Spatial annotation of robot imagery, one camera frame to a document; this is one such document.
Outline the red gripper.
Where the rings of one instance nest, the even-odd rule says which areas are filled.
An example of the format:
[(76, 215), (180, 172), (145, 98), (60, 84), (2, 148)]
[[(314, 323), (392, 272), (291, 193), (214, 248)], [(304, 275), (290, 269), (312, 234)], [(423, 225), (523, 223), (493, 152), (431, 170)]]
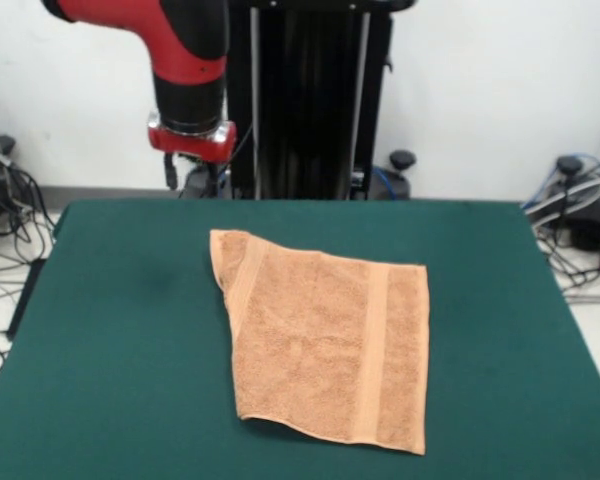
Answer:
[(171, 191), (177, 190), (177, 171), (173, 154), (186, 154), (199, 158), (208, 164), (207, 195), (218, 195), (220, 167), (214, 163), (227, 163), (236, 144), (237, 129), (233, 122), (222, 121), (211, 133), (189, 135), (176, 133), (162, 125), (157, 112), (148, 119), (148, 136), (151, 146), (164, 152), (164, 172), (166, 185)]

